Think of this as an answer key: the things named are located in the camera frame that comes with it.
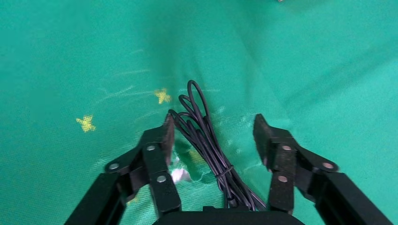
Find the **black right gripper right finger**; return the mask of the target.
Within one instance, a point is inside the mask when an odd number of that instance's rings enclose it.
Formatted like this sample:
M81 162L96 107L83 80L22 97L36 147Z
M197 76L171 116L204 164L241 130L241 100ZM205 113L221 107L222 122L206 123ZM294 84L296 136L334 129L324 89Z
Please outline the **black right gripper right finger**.
M339 167L298 144L285 129L254 119L257 152L272 173L268 208L291 215L294 189L314 206L327 225L389 225L391 221Z

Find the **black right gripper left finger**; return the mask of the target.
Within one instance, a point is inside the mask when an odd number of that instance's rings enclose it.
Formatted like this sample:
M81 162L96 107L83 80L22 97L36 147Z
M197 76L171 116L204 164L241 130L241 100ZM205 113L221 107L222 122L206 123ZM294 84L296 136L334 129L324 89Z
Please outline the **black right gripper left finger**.
M118 225L127 203L146 185L158 218L181 211L168 169L174 134L173 117L168 113L161 126L143 132L136 147L105 165L65 224Z

